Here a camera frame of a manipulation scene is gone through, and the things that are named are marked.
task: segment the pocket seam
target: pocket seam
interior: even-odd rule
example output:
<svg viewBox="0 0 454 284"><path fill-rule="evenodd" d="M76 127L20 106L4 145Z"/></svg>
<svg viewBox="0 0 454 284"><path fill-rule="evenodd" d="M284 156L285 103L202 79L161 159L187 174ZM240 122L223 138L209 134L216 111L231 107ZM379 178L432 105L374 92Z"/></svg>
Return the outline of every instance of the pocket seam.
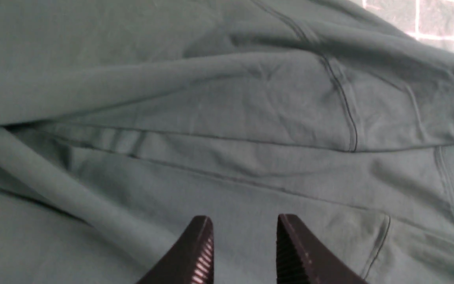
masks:
<svg viewBox="0 0 454 284"><path fill-rule="evenodd" d="M380 255L380 252L383 249L384 244L386 243L386 239L387 239L387 237L389 235L390 228L391 228L391 226L390 226L391 225L391 217L389 215L387 215L387 214L385 214L385 221L386 220L388 221L388 225L386 225L386 230L383 233L381 244L380 244L380 246L377 249L373 248L373 250L371 252L371 257L369 257L369 259L372 259L372 260L370 261L368 266L366 265L367 269L364 269L365 272L362 272L361 277L364 280L367 279L367 277L369 276L369 272L371 271L371 268L372 268L373 264L378 259L378 256Z"/></svg>

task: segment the tile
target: tile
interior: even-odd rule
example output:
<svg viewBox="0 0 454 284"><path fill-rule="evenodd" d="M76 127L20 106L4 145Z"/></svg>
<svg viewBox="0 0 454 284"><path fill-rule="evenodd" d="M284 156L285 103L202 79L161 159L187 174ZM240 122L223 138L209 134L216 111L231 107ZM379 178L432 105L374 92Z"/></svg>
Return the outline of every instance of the tile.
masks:
<svg viewBox="0 0 454 284"><path fill-rule="evenodd" d="M350 0L350 1L359 5L360 7L362 7L362 0Z"/></svg>
<svg viewBox="0 0 454 284"><path fill-rule="evenodd" d="M454 2L421 0L420 32L438 36L454 36Z"/></svg>
<svg viewBox="0 0 454 284"><path fill-rule="evenodd" d="M367 0L366 9L404 32L415 31L415 0Z"/></svg>
<svg viewBox="0 0 454 284"><path fill-rule="evenodd" d="M421 43L436 47L442 50L448 50L454 53L454 41L451 40L430 40L430 39L421 39Z"/></svg>

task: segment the seam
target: seam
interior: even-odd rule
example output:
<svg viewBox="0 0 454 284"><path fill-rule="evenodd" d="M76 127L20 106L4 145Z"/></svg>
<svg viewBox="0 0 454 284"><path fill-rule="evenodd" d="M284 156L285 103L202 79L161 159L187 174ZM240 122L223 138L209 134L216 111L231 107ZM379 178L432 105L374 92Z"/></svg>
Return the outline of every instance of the seam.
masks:
<svg viewBox="0 0 454 284"><path fill-rule="evenodd" d="M47 122L45 122L45 123L38 123L38 124L33 125L32 128L35 131L42 131L45 133L49 133L43 129L40 129L40 127L42 125L47 126L47 124L48 125L62 124L62 125L70 125L70 126L77 126L77 127L117 129L119 131L137 131L137 132L141 132L141 133L159 133L159 134L163 134L163 135L179 135L179 136L200 137L200 138L217 139L217 140L228 140L228 141L236 141L236 142L247 142L247 143L254 143L254 144L269 144L269 145L283 146L283 147L299 147L299 148L322 149L322 150L328 150L328 151L345 152L343 149L325 148L325 147L317 147L317 146L309 146L309 145L301 145L301 144L285 144L285 143L279 143L279 142L268 142L268 141L263 141L263 140L223 137L223 136L206 135L206 134L200 134L200 133L190 134L190 133L180 133L180 132L175 132L175 131L156 131L156 130L150 130L150 129L140 129L140 128L131 128L131 127L104 126L104 125L70 122L70 121L60 121L60 120L47 120Z"/></svg>
<svg viewBox="0 0 454 284"><path fill-rule="evenodd" d="M256 6L258 6L261 10L266 11L268 14L272 15L273 17L277 18L283 24L288 25L292 31L295 32L296 36L304 41L305 43L311 43L311 41L308 39L306 36L306 33L304 30L297 24L294 20L292 20L290 17L286 16L285 14L280 13L279 11L276 11L269 5L261 2L260 0L251 0ZM318 48L316 50L316 54L319 55L323 59L323 63L325 65L326 70L329 72L329 74L332 76L333 83L334 85L338 88L339 93L342 97L342 101L344 103L344 108L346 109L346 115L347 115L347 120L348 126L350 127L350 143L348 145L348 151L357 151L357 144L358 144L358 131L357 131L357 126L355 125L355 121L353 121L352 113L350 110L350 105L348 104L348 100L346 99L346 93L344 92L344 88L342 87L337 75L335 74L333 67L330 64L330 60L328 59L328 54Z"/></svg>
<svg viewBox="0 0 454 284"><path fill-rule="evenodd" d="M386 226L386 230L384 232L383 241L381 241L381 245L377 249L376 255L374 256L374 258L372 259L371 263L369 264L369 268L367 268L367 273L365 273L364 280L367 279L367 277L369 276L369 272L371 271L371 268L372 268L373 264L375 263L375 261L378 259L378 256L380 255L380 251L384 247L384 244L386 243L386 238L388 237L388 234L389 234L390 225L391 225L391 218L388 215L385 215L385 216L388 218L388 225Z"/></svg>
<svg viewBox="0 0 454 284"><path fill-rule="evenodd" d="M0 195L5 196L5 197L16 198L16 199L18 199L18 200L20 200L22 202L27 202L27 203L30 203L30 204L35 205L35 206L46 208L46 209L48 209L48 210L50 210L52 212L55 212L55 213L57 213L57 214L59 214L59 215L61 215L63 217L72 218L72 219L74 219L76 221L80 221L81 223L85 223L85 221L83 221L79 217L74 216L74 215L62 210L61 208L54 207L54 205L52 205L52 204L45 203L44 201L32 198L30 196L25 196L25 195L18 194L16 192L8 191L7 189L5 189L3 187L0 187Z"/></svg>
<svg viewBox="0 0 454 284"><path fill-rule="evenodd" d="M139 160L139 161L146 162L146 163L151 163L151 164L156 164L156 165L160 165L160 166L164 166L164 167L169 167L169 168L173 168L173 169L177 169L177 170L181 170L181 171L186 171L186 172L189 172L189 173L197 174L199 176L207 176L209 178L215 178L215 179L225 180L225 181L234 182L234 183L240 183L242 185L258 187L260 189L267 189L267 190L270 190L270 191L280 192L280 193L283 193L283 194L288 194L288 195L291 195L291 196L297 196L297 197L301 197L301 198L307 198L307 199L314 200L314 201L320 201L320 202L326 202L326 203L335 204L335 205L341 205L341 206L348 207L348 208L354 208L354 209L358 209L358 210L376 212L375 210L372 210L371 208L368 208L368 207L344 204L344 203L341 203L341 202L336 202L336 201L331 201L331 200L322 199L322 198L315 198L315 197L307 196L307 195L304 195L304 194L299 194L299 193L296 193L296 192L289 191L288 189L285 189L284 187L276 187L274 185L266 185L266 184L263 184L263 183L260 183L260 182L246 180L246 179L243 179L243 178L237 178L237 177L235 178L235 177L232 177L232 176L224 176L224 175L216 173L216 172L211 172L211 171L205 171L205 170L201 170L201 169L191 168L191 167L187 167L187 166L183 166L183 165L179 165L179 164L175 164L175 163L171 163L171 162L166 162L166 161L162 161L162 160L142 158L142 157L137 156L137 153L136 153L137 151L133 151L133 153L127 154L127 153L119 153L117 151L112 151L110 149L100 149L100 148L94 147L93 145L87 144L87 143L85 143L83 141L72 140L70 138L61 137L59 135L55 135L53 133L49 133L49 132L42 131L42 130L39 130L39 129L34 129L34 128L32 128L32 129L35 130L35 131L38 131L39 133L42 133L44 135L48 135L48 136L52 137L53 139L57 140L59 143L66 144L69 147L75 147L75 148L80 148L80 149L90 149L90 150L99 151L99 152L102 152L102 153L111 153L111 154L121 155L121 156L125 156L125 157L128 157L128 158Z"/></svg>
<svg viewBox="0 0 454 284"><path fill-rule="evenodd" d="M437 147L436 148L436 165L438 168L441 168L439 173L442 174L443 176L443 186L445 190L447 191L447 195L450 198L450 203L451 203L451 210L454 215L454 176L449 170L449 165L447 164L447 161L445 159L445 148L443 147Z"/></svg>

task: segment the pocket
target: pocket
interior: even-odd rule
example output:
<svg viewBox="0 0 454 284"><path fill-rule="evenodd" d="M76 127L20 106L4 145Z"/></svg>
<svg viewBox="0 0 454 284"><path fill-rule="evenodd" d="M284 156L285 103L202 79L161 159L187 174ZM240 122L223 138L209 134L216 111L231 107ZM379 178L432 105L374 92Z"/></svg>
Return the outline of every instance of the pocket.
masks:
<svg viewBox="0 0 454 284"><path fill-rule="evenodd" d="M454 243L392 219L366 280L372 284L454 283Z"/></svg>

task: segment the teal fabric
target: teal fabric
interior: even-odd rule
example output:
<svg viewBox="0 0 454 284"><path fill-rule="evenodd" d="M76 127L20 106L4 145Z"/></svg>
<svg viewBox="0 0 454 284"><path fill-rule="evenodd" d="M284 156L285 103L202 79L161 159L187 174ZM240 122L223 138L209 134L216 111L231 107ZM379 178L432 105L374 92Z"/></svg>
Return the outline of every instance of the teal fabric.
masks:
<svg viewBox="0 0 454 284"><path fill-rule="evenodd" d="M0 1L0 283L134 283L194 215L272 283L280 213L454 283L454 54L343 0Z"/></svg>

